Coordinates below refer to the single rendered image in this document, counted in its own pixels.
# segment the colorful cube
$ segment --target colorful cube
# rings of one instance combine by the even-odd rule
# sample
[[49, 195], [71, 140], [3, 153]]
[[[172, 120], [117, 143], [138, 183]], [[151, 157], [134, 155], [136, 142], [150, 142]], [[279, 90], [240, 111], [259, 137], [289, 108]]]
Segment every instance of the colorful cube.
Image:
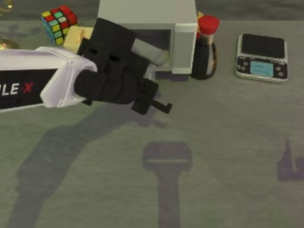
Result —
[[71, 26], [78, 26], [77, 16], [66, 5], [46, 11], [40, 16], [47, 35], [55, 45], [63, 44]]

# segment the dark glass bottle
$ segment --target dark glass bottle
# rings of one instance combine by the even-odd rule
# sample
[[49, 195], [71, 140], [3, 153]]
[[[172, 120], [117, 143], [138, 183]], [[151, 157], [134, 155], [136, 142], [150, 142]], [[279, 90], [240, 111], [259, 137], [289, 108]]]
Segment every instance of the dark glass bottle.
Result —
[[219, 21], [213, 16], [199, 19], [199, 28], [193, 56], [191, 77], [197, 80], [211, 78], [217, 68], [217, 51], [213, 41]]

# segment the kitchen scale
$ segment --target kitchen scale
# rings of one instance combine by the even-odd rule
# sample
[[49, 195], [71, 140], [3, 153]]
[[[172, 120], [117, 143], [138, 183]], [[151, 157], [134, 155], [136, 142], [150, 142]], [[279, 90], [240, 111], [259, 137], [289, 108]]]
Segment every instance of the kitchen scale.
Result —
[[237, 42], [236, 75], [284, 83], [288, 80], [287, 43], [281, 38], [242, 34]]

